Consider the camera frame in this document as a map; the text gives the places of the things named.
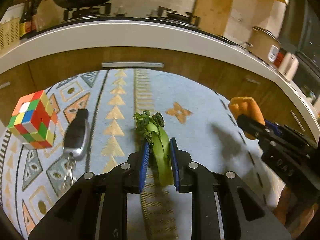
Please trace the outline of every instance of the green vegetable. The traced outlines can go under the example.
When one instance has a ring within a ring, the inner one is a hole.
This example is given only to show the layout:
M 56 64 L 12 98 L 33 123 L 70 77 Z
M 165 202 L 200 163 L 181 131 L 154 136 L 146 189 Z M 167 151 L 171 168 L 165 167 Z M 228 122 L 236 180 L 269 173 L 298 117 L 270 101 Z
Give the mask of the green vegetable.
M 137 121 L 137 131 L 150 143 L 157 162 L 161 186 L 172 185 L 169 137 L 162 128 L 164 127 L 162 115 L 158 112 L 150 117 L 150 111 L 145 110 L 142 114 L 135 113 L 133 118 Z

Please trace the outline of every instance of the pot lid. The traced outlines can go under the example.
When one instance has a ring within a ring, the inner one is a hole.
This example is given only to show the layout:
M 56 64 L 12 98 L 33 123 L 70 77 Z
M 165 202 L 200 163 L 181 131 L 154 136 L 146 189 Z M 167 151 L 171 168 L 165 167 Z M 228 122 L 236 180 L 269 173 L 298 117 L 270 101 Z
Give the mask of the pot lid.
M 270 31 L 268 31 L 268 30 L 266 30 L 266 29 L 264 29 L 264 28 L 261 28 L 261 27 L 259 27 L 259 26 L 254 26 L 254 27 L 252 27 L 252 29 L 254 29 L 254 30 L 256 30 L 256 31 L 262 31 L 262 32 L 268 34 L 269 36 L 271 36 L 271 37 L 274 38 L 277 42 L 280 43 L 280 41 L 278 40 L 278 38 L 277 38 L 276 36 L 274 36 Z

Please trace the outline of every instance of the tablecloth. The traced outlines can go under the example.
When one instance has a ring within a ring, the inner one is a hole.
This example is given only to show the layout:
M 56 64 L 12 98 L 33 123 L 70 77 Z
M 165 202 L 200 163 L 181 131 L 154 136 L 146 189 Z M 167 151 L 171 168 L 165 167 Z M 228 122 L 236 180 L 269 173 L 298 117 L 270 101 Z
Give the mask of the tablecloth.
M 74 175 L 109 172 L 135 152 L 133 114 L 161 112 L 169 137 L 210 171 L 236 172 L 270 208 L 284 184 L 260 160 L 258 141 L 247 139 L 229 101 L 187 78 L 148 69 L 113 69 L 70 77 L 46 93 L 58 114 L 52 148 L 28 150 L 8 130 L 0 147 L 0 204 L 26 239 L 62 194 L 66 160 L 62 139 L 77 109 L 89 110 L 90 144 Z M 128 195 L 128 239 L 190 239 L 191 193 L 161 188 L 148 169 L 144 192 Z

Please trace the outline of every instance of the blue square on cube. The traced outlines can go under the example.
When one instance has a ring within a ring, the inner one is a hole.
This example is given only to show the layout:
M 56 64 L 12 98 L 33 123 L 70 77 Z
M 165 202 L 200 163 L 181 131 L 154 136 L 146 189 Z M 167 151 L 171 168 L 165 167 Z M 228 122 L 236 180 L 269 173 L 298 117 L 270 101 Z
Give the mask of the blue square on cube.
M 34 110 L 26 111 L 26 112 L 24 113 L 24 116 L 23 116 L 23 119 L 22 119 L 22 122 L 21 122 L 21 123 L 30 122 L 31 117 L 32 117 L 32 114 L 33 114 L 33 111 L 34 111 Z

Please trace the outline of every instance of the black key fob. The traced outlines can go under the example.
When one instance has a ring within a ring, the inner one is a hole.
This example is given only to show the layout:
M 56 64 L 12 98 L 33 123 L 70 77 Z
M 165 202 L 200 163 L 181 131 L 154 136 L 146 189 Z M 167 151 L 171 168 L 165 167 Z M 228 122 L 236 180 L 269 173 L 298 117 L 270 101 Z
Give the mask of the black key fob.
M 90 133 L 88 115 L 87 109 L 78 109 L 75 119 L 69 124 L 62 143 L 66 158 L 80 161 L 86 155 Z

